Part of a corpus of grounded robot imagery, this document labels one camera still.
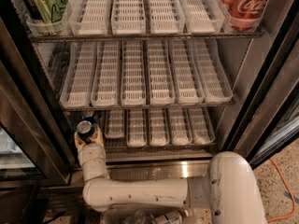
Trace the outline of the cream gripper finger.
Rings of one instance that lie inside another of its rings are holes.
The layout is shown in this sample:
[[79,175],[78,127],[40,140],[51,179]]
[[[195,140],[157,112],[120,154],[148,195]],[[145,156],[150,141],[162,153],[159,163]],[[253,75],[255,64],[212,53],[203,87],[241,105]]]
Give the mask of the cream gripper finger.
[[86,143],[79,137],[78,133],[74,133],[74,142],[77,151],[81,151],[86,146]]
[[95,144],[98,144],[102,147],[104,145],[104,138],[103,138],[102,131],[96,123],[94,123],[93,127],[94,127],[94,133],[92,135],[92,141]]

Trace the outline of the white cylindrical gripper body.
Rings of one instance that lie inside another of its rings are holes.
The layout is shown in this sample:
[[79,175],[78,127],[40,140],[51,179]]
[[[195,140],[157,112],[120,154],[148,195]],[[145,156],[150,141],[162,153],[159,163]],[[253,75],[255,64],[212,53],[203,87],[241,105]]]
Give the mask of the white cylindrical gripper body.
[[78,152],[78,160],[85,182],[95,178],[109,179],[106,151],[102,146],[95,143],[84,146]]

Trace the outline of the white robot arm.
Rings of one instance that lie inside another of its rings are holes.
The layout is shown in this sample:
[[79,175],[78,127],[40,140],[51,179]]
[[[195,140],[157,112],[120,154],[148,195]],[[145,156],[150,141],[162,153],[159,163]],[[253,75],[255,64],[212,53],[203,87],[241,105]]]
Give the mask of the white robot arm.
[[108,174],[98,125],[82,121],[74,138],[84,178],[83,200],[97,212],[131,203],[208,208],[212,224],[268,224],[256,177],[237,153],[225,151],[214,156],[203,176],[122,182]]

